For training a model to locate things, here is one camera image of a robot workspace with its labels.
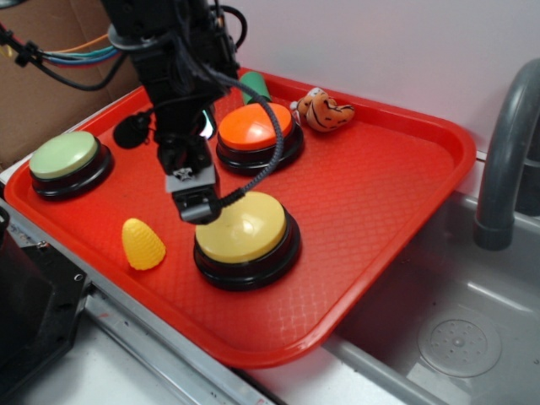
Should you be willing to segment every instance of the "sink drain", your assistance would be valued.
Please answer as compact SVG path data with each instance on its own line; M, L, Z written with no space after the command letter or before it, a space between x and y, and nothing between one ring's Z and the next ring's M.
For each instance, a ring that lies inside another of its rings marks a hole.
M485 373L501 351L499 334L489 319L460 308L429 318L418 333L418 347L430 365L455 377Z

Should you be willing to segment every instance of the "metal countertop edge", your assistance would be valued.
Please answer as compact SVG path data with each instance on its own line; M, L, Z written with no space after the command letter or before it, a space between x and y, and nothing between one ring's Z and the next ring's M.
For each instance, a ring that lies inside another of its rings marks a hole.
M34 240L51 243L89 275L92 288L85 312L184 403L275 404L2 199L0 206L9 212L19 229Z

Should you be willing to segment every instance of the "orange button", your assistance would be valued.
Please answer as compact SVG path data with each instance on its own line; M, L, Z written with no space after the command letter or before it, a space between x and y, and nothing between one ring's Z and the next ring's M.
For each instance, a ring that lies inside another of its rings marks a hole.
M278 118L283 135L287 137L293 127L291 113L282 105L268 104ZM276 144L272 122L258 104L245 105L230 112L219 125L219 137L226 146L236 150L258 150Z

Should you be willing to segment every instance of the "red tray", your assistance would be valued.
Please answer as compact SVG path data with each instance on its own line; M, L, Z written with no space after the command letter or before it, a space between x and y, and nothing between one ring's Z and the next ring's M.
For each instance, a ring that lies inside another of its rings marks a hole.
M286 106L311 89L265 75L273 100ZM305 150L257 190L294 216L302 252L293 270L251 292L212 287L192 259L194 228L182 223L152 142L118 148L111 131L145 110L143 89L79 129L99 136L116 161L107 180L82 197L47 202L31 188L28 165L8 183L8 202L216 359L240 368L280 365L322 343L475 160L460 127L441 119L329 91L356 109L355 121L319 134L304 127ZM216 118L242 105L236 90L217 103ZM215 146L215 139L210 141ZM248 180L219 167L223 194ZM122 224L136 217L167 246L147 272L124 256Z

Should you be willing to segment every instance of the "white wall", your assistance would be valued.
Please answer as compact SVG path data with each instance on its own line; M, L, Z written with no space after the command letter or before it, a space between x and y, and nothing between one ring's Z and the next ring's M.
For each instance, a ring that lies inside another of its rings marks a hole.
M222 2L248 18L242 65L445 118L483 151L511 80L540 57L538 0Z

